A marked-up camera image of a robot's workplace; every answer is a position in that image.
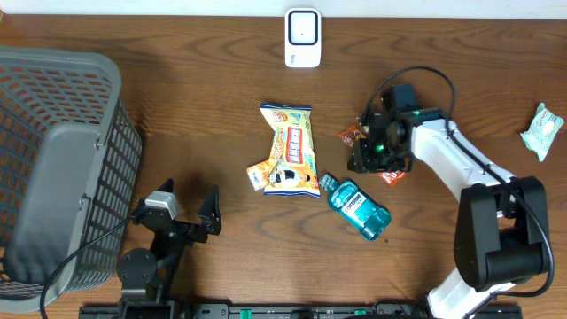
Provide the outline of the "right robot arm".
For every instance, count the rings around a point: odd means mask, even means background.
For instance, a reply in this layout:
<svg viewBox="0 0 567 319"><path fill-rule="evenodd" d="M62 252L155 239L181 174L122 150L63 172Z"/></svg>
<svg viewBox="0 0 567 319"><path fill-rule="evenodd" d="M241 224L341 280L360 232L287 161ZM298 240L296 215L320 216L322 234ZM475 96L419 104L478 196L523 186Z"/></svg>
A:
<svg viewBox="0 0 567 319"><path fill-rule="evenodd" d="M462 135L450 112L422 108L412 85L394 85L379 97L383 110L367 106L360 117L367 136L355 142L349 170L408 172L420 160L459 204L455 268L429 292L429 315L471 318L499 296L544 293L555 260L543 184L490 161Z"/></svg>

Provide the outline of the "blue mouthwash bottle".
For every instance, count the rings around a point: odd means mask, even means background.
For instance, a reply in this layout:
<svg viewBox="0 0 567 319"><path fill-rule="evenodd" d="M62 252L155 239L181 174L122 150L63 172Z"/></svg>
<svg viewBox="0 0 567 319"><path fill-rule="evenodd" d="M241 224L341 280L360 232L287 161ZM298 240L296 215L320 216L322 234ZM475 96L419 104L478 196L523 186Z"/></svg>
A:
<svg viewBox="0 0 567 319"><path fill-rule="evenodd" d="M376 240L392 220L384 206L350 180L340 183L333 175L325 174L320 179L320 187L328 193L330 208L341 214L367 241Z"/></svg>

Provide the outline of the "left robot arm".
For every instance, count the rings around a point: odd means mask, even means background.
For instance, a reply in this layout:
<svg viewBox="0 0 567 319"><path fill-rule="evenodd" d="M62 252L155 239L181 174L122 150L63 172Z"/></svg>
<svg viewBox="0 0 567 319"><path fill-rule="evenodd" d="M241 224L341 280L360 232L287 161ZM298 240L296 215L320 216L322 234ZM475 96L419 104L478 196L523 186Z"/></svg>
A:
<svg viewBox="0 0 567 319"><path fill-rule="evenodd" d="M181 222L174 180L167 179L147 198L138 201L132 222L154 234L151 246L125 253L117 264L122 283L118 317L191 318L191 306L171 295L176 270L187 247L204 244L221 233L220 190L214 186L198 210L199 223Z"/></svg>

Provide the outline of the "small orange snack packet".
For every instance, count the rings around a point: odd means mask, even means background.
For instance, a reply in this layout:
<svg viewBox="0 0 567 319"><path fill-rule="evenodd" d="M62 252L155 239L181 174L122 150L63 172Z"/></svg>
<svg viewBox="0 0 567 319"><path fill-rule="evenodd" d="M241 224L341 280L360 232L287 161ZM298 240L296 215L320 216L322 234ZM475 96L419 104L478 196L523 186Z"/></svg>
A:
<svg viewBox="0 0 567 319"><path fill-rule="evenodd" d="M267 159L246 169L252 187L256 191L263 190L270 184L269 177L276 167L275 159Z"/></svg>

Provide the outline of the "yellow snack bag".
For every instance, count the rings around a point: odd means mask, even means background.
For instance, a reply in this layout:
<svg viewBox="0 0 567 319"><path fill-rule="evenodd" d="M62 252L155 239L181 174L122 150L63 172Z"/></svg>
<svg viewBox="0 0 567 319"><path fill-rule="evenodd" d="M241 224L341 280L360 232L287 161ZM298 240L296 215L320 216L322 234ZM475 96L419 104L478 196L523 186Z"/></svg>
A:
<svg viewBox="0 0 567 319"><path fill-rule="evenodd" d="M264 194L319 198L312 107L262 103L260 112L275 133L269 154L275 165L269 169Z"/></svg>

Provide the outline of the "red chocolate bar wrapper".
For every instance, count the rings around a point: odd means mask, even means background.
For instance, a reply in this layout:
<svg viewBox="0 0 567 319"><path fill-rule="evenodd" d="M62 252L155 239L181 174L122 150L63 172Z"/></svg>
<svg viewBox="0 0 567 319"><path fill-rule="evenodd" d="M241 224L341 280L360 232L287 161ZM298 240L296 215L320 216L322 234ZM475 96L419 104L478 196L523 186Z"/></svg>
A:
<svg viewBox="0 0 567 319"><path fill-rule="evenodd" d="M338 136L342 139L342 141L345 144L347 144L351 148L353 148L353 145L356 141L366 138L366 135L356 125L352 125L346 130L339 132ZM382 173L378 173L378 175L384 180L384 182L390 188L393 188L408 174L402 171L394 171L394 172L382 172Z"/></svg>

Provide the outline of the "light green snack packet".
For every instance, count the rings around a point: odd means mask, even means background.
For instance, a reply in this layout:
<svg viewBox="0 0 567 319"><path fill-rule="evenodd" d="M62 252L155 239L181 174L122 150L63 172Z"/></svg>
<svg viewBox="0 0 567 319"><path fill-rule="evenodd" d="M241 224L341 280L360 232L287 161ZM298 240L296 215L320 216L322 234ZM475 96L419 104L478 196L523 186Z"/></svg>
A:
<svg viewBox="0 0 567 319"><path fill-rule="evenodd" d="M564 124L564 119L551 113L544 103L539 103L529 128L520 134L528 150L536 153L539 162L548 155L555 135Z"/></svg>

